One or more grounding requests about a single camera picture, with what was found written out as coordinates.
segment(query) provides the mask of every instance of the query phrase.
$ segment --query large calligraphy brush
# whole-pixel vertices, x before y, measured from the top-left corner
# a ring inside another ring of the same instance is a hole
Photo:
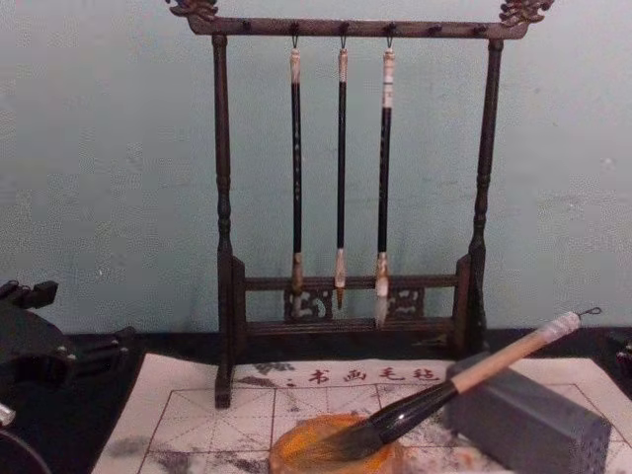
[[[381,328],[388,312],[388,261],[386,259],[386,226],[388,210],[388,165],[393,109],[393,70],[395,55],[389,39],[384,53],[384,85],[382,89],[382,127],[379,151],[379,210],[377,221],[377,264],[375,266],[375,326]]]
[[[300,472],[329,472],[345,463],[364,459],[405,435],[453,397],[571,334],[580,327],[582,314],[598,313],[600,309],[594,308],[580,315],[563,314],[451,379],[392,403],[349,428],[297,448],[288,454],[286,462],[301,469]]]
[[[300,52],[298,36],[292,38],[294,48],[289,56],[292,89],[292,180],[294,201],[294,237],[292,255],[292,316],[300,315],[303,292],[303,259],[301,255],[302,191],[300,149]]]
[[[345,295],[345,279],[347,268],[345,265],[345,154],[346,128],[347,128],[347,50],[345,49],[345,37],[342,39],[342,47],[338,55],[338,251],[336,252],[336,272],[334,273],[334,286],[336,287],[336,299],[338,309],[343,306]]]

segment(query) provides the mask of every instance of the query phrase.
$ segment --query bamboo brush handle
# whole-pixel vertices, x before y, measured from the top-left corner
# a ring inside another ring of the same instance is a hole
[[[580,325],[580,317],[577,314],[571,312],[563,314],[554,321],[455,375],[451,379],[452,383],[458,393],[463,393],[474,385],[496,375],[521,358],[534,353],[567,334],[571,334]]]

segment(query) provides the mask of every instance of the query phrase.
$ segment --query wooden brush stand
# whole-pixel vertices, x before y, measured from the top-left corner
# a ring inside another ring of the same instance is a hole
[[[307,276],[302,299],[307,306],[319,302],[324,315],[292,316],[289,277],[246,277],[244,264],[233,255],[230,242],[230,133],[226,61],[229,36],[284,36],[300,32],[302,37],[384,37],[424,39],[485,40],[489,45],[485,103],[476,176],[474,228],[467,254],[456,262],[454,274],[392,276],[389,311],[381,331],[408,331],[425,338],[439,338],[454,356],[466,356],[482,350],[486,326],[483,304],[485,271],[485,222],[487,196],[492,172],[496,110],[498,104],[501,55],[505,40],[520,40],[531,23],[543,19],[554,0],[506,0],[500,21],[472,22],[391,22],[360,20],[305,20],[281,18],[223,18],[217,15],[216,0],[179,0],[171,11],[185,17],[196,35],[212,36],[215,98],[215,163],[218,190],[217,286],[221,361],[215,380],[215,404],[230,405],[233,368],[249,337],[285,334],[360,333],[375,331],[372,318],[336,320],[332,297],[333,277]],[[349,276],[347,289],[373,289],[374,276]],[[454,305],[449,317],[428,317],[424,313],[426,288],[453,287]],[[247,291],[282,291],[282,322],[248,322]]]

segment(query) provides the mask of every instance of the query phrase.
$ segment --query hanging calligraphy brush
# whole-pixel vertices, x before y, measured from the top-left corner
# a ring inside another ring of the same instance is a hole
[[[336,299],[338,309],[343,307],[345,295],[345,278],[347,268],[345,265],[345,155],[347,152],[346,127],[347,127],[347,49],[345,43],[347,37],[341,37],[341,49],[338,55],[338,251],[336,253],[336,272],[334,273],[334,286],[336,287]]]
[[[573,333],[581,326],[580,316],[583,314],[600,312],[600,308],[593,308],[580,314],[563,314],[451,379],[387,405],[369,418],[337,433],[293,449],[285,457],[285,462],[296,468],[295,472],[344,472],[343,467],[371,456],[405,435],[453,397],[521,358]]]
[[[300,150],[300,52],[298,35],[292,36],[293,48],[289,57],[292,90],[292,180],[294,196],[294,242],[292,255],[292,316],[300,316],[303,292],[303,262],[301,255],[301,150]]]
[[[377,265],[375,267],[375,326],[379,329],[388,312],[388,261],[386,259],[386,226],[388,210],[388,164],[391,141],[391,112],[393,109],[393,70],[395,55],[389,37],[384,53],[384,85],[382,89],[382,129],[379,151],[379,213],[377,221]]]

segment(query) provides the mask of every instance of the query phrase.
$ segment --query wooden post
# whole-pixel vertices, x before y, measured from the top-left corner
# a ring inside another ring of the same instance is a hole
[[[230,385],[235,365],[232,314],[232,254],[230,243],[230,135],[228,130],[228,81],[225,35],[212,37],[215,79],[215,169],[217,174],[217,310],[221,359],[215,379],[215,406],[230,406]]]
[[[487,221],[487,195],[492,174],[494,155],[494,135],[496,132],[496,110],[498,107],[498,88],[501,77],[501,54],[503,40],[491,39],[489,42],[489,61],[487,67],[487,85],[485,87],[485,107],[481,127],[481,144],[478,157],[478,175],[476,177],[476,203],[474,206],[474,232],[468,253],[472,259],[469,295],[468,327],[466,351],[470,354],[483,349],[486,328],[485,306],[483,301],[483,276],[485,273],[485,223]]]

